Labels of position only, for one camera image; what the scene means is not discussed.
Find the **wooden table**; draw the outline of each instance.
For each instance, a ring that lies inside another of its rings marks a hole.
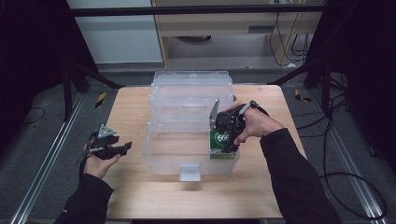
[[[178,175],[154,175],[142,160],[149,121],[151,87],[119,90],[107,126],[133,141],[128,155],[113,165],[105,181],[115,189],[109,218],[261,218],[281,217],[258,138],[240,147],[231,175],[203,175],[201,182],[180,182]],[[258,102],[287,128],[304,155],[290,111],[278,86],[233,85],[237,100]]]

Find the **white cabinet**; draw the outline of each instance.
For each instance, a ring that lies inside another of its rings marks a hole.
[[[151,7],[150,0],[67,0],[71,8]],[[97,64],[161,63],[153,16],[76,18]]]

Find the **black cable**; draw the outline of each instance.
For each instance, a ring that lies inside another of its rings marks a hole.
[[[306,56],[308,55],[309,45],[309,35],[305,35],[303,63],[305,63]]]
[[[85,145],[84,152],[81,154],[81,156],[78,157],[76,164],[78,164],[79,161],[84,162],[84,164],[85,164],[85,161],[91,156],[91,154],[90,154],[91,141],[96,134],[97,134],[97,132],[90,134],[90,137],[88,138],[88,142]]]
[[[296,128],[296,130],[301,130],[301,129],[309,128],[309,127],[314,126],[315,124],[319,123],[321,120],[326,119],[326,118],[327,118],[327,116],[325,115],[325,116],[321,117],[320,119],[315,120],[315,121],[312,122],[312,123],[306,124],[306,125],[303,126],[303,127],[298,127],[298,128]]]
[[[363,219],[367,219],[367,220],[379,220],[381,218],[383,218],[386,213],[388,212],[388,206],[387,206],[387,202],[384,199],[384,197],[382,196],[382,194],[380,193],[380,191],[371,183],[369,182],[367,179],[359,176],[359,175],[354,175],[351,173],[347,173],[347,172],[333,172],[333,173],[327,173],[327,169],[326,169],[326,152],[327,152],[327,136],[329,133],[329,130],[332,127],[332,113],[335,111],[335,109],[339,109],[342,105],[345,105],[346,100],[341,101],[340,103],[338,103],[336,106],[333,106],[334,100],[331,103],[331,113],[329,114],[329,121],[328,124],[326,126],[326,130],[325,130],[325,134],[324,134],[324,139],[323,139],[323,175],[320,176],[319,178],[324,178],[325,179],[325,183],[326,183],[326,187],[328,188],[330,194],[334,197],[334,199],[340,203],[346,210],[348,210],[350,213],[354,214],[357,217],[363,218]],[[373,189],[375,191],[375,193],[381,198],[382,204],[383,204],[383,212],[380,216],[378,217],[367,217],[366,215],[362,215],[356,211],[354,211],[353,209],[351,209],[350,207],[348,207],[345,203],[343,203],[336,195],[335,193],[332,191],[332,187],[329,183],[329,176],[333,176],[333,175],[347,175],[347,176],[353,176],[355,178],[360,179],[361,181],[364,181],[366,184],[368,184],[370,186],[371,189]]]
[[[293,60],[293,59],[289,58],[288,53],[286,52],[285,44],[283,43],[282,35],[280,34],[280,30],[279,30],[279,26],[278,26],[278,20],[279,20],[279,12],[276,13],[276,20],[275,20],[275,24],[274,24],[274,29],[273,29],[273,31],[271,32],[270,39],[269,39],[271,51],[272,51],[273,54],[275,55],[274,49],[273,49],[273,47],[272,47],[272,37],[273,37],[273,34],[274,34],[275,29],[277,28],[277,32],[278,32],[279,37],[280,37],[280,38],[279,38],[279,39],[280,39],[280,43],[282,44],[283,53],[285,54],[286,58],[287,58],[288,60],[290,60],[292,63],[297,63],[297,62],[299,62],[300,60]],[[278,65],[280,65],[280,66],[285,66],[285,65],[286,65],[286,64],[281,64],[281,63],[279,63],[279,62],[277,61],[277,59],[275,59],[275,61],[276,61],[276,63],[277,63]]]
[[[271,85],[282,85],[283,83],[287,82],[291,78],[294,78],[294,77],[300,75],[302,72],[307,72],[308,70],[312,69],[312,67],[315,66],[316,63],[318,63],[318,60],[320,60],[320,58],[322,58],[322,57],[320,57],[320,55],[318,56],[317,54],[320,53],[322,51],[322,49],[324,49],[324,47],[326,45],[329,45],[329,42],[332,41],[333,36],[338,32],[340,27],[349,18],[350,14],[353,12],[353,10],[355,9],[355,7],[358,4],[358,2],[359,2],[359,0],[355,0],[355,2],[353,3],[353,6],[346,13],[345,17],[337,24],[337,26],[332,30],[332,32],[329,35],[327,35],[327,38],[325,38],[322,41],[322,43],[316,48],[315,51],[312,51],[312,53],[309,54],[309,57],[308,57],[308,55],[306,56],[305,64],[303,66],[300,66],[300,67],[296,68],[295,70],[291,71],[287,75],[285,75],[285,76],[283,76],[283,77],[281,77],[281,78],[279,78],[279,79],[277,79],[275,81],[269,82],[268,84],[271,84]]]
[[[44,115],[46,115],[46,110],[44,108],[42,108],[42,107],[36,106],[36,107],[32,107],[31,108],[31,110],[33,110],[33,109],[41,109],[43,111],[43,114],[38,119],[35,119],[33,121],[30,121],[30,122],[23,123],[22,125],[29,125],[29,124],[36,123],[39,120],[41,120],[44,117]]]
[[[324,136],[325,133],[318,134],[318,135],[299,135],[299,137],[303,138],[311,138],[311,137],[321,137]]]
[[[293,43],[291,44],[291,53],[292,53],[293,55],[295,55],[295,56],[301,57],[301,56],[303,56],[303,54],[297,54],[296,52],[302,52],[302,51],[304,51],[304,49],[294,49],[294,46],[295,46],[296,41],[297,41],[297,38],[300,39],[300,36],[299,36],[299,35],[296,35],[296,36],[294,37]]]
[[[291,116],[294,117],[294,118],[296,118],[296,117],[302,117],[302,116],[313,115],[313,114],[321,114],[321,113],[320,113],[320,112],[312,112],[312,113],[305,113],[305,114],[291,115]]]

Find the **person's right hand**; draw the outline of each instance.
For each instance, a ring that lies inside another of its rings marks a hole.
[[[237,103],[236,105],[228,108],[227,111],[233,110],[241,104],[242,103]],[[245,142],[245,140],[247,140],[247,138],[249,138],[250,136],[262,137],[284,128],[281,123],[274,119],[271,119],[270,117],[255,108],[249,108],[247,111],[245,111],[244,118],[246,122],[246,128],[233,141],[233,143],[236,145]]]
[[[83,174],[93,175],[102,179],[106,175],[110,166],[116,163],[120,157],[121,155],[118,154],[110,160],[103,161],[92,154],[85,163]]]

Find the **clear plastic container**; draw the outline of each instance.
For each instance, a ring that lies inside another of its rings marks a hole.
[[[227,175],[233,160],[210,159],[209,114],[233,104],[233,82],[227,72],[157,72],[149,97],[151,118],[143,159],[154,174],[179,175],[182,181],[201,175]]]

